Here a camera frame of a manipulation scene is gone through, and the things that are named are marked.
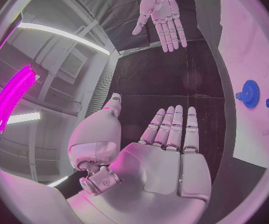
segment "light fixture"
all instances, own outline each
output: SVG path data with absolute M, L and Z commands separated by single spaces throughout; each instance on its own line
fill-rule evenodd
M 18 27 L 20 28 L 30 28 L 30 29 L 35 29 L 35 30 L 40 30 L 40 31 L 47 31 L 47 32 L 51 32 L 53 34 L 57 34 L 57 35 L 60 35 L 60 36 L 64 36 L 64 37 L 67 37 L 67 38 L 70 38 L 72 40 L 75 40 L 75 41 L 78 41 L 84 45 L 87 45 L 89 47 L 92 47 L 98 51 L 101 51 L 103 53 L 105 53 L 106 55 L 109 55 L 109 51 L 105 50 L 104 48 L 100 47 L 100 46 L 97 46 L 96 44 L 88 41 L 88 40 L 85 40 L 79 36 L 76 36 L 72 33 L 69 33 L 69 32 L 66 32 L 66 31 L 62 31 L 62 30 L 59 30 L 59 29 L 56 29 L 56 28 L 53 28 L 53 27 L 50 27 L 50 26 L 44 26 L 44 25 L 40 25 L 40 24 L 35 24 L 35 23 L 28 23 L 28 22 L 21 22 Z
M 40 119 L 40 112 L 12 115 L 10 116 L 7 124 L 31 121 L 36 119 Z
M 0 93 L 0 133 L 2 134 L 10 115 L 22 96 L 31 88 L 39 76 L 36 76 L 31 64 L 19 71 Z
M 64 180 L 66 180 L 67 178 L 68 178 L 68 176 L 66 176 L 66 177 L 64 177 L 64 178 L 62 178 L 62 179 L 60 179 L 60 180 L 58 180 L 58 181 L 56 181 L 54 183 L 48 184 L 47 186 L 48 187 L 54 187 L 54 186 L 60 184 L 61 182 L 63 182 Z

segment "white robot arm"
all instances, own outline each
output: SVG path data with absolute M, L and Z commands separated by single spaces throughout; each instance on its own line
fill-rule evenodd
M 184 29 L 179 18 L 179 7 L 175 0 L 142 0 L 140 16 L 132 32 L 133 35 L 141 32 L 142 27 L 147 23 L 150 16 L 156 27 L 164 52 L 172 52 L 174 49 L 179 48 L 176 29 L 182 46 L 187 47 Z
M 120 111 L 121 96 L 113 94 L 75 129 L 69 159 L 89 175 L 80 179 L 84 191 L 68 200 L 71 207 L 85 223 L 96 223 L 100 213 L 103 223 L 197 223 L 210 199 L 211 178 L 198 153 L 195 108 L 188 109 L 183 148 L 183 108 L 176 106 L 160 109 L 140 140 L 119 152 Z

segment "vent grille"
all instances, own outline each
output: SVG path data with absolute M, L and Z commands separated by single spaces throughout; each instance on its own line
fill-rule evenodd
M 61 65 L 60 69 L 76 78 L 83 64 L 83 61 L 70 53 Z
M 86 117 L 99 111 L 102 108 L 108 95 L 113 73 L 120 57 L 121 55 L 118 53 L 117 50 L 114 50 L 110 55 L 95 87 L 94 93 L 87 109 Z

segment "magenta light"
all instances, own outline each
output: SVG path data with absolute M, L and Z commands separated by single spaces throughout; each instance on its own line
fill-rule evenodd
M 4 101 L 7 93 L 12 89 L 12 87 L 17 83 L 17 81 L 25 75 L 25 73 L 31 69 L 31 64 L 28 64 L 26 67 L 24 67 L 21 71 L 19 71 L 12 80 L 6 85 L 6 87 L 3 89 L 3 91 L 0 93 L 0 105 Z
M 23 85 L 22 89 L 19 90 L 19 92 L 15 96 L 14 100 L 8 106 L 8 109 L 4 113 L 4 116 L 3 116 L 2 121 L 1 121 L 1 124 L 0 124 L 0 133 L 1 134 L 5 130 L 6 125 L 7 125 L 7 122 L 9 120 L 12 112 L 14 111 L 14 109 L 16 108 L 16 106 L 18 105 L 19 101 L 24 96 L 24 94 L 32 87 L 32 85 L 35 82 L 36 82 L 36 76 L 35 76 L 35 73 L 33 73 L 33 76 L 30 79 L 28 79 L 28 81 L 26 82 L 26 84 Z
M 35 73 L 33 70 L 28 70 L 24 76 L 22 76 L 7 92 L 7 95 L 3 99 L 1 105 L 0 105 L 0 122 L 7 111 L 9 105 L 14 100 L 16 95 L 20 92 L 20 90 L 27 84 L 27 82 L 35 76 Z

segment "robotic hand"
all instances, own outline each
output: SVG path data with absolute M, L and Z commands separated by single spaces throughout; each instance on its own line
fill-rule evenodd
M 172 52 L 179 48 L 176 28 L 183 47 L 187 47 L 187 41 L 183 26 L 180 21 L 179 7 L 175 0 L 142 0 L 140 4 L 140 16 L 132 34 L 137 35 L 147 23 L 149 17 L 159 35 L 164 52 Z
M 72 134 L 70 162 L 89 172 L 80 179 L 84 191 L 68 199 L 74 212 L 84 223 L 197 223 L 210 198 L 211 178 L 198 153 L 195 108 L 188 109 L 182 150 L 182 106 L 160 109 L 140 140 L 121 151 L 120 111 L 121 96 L 113 94 Z

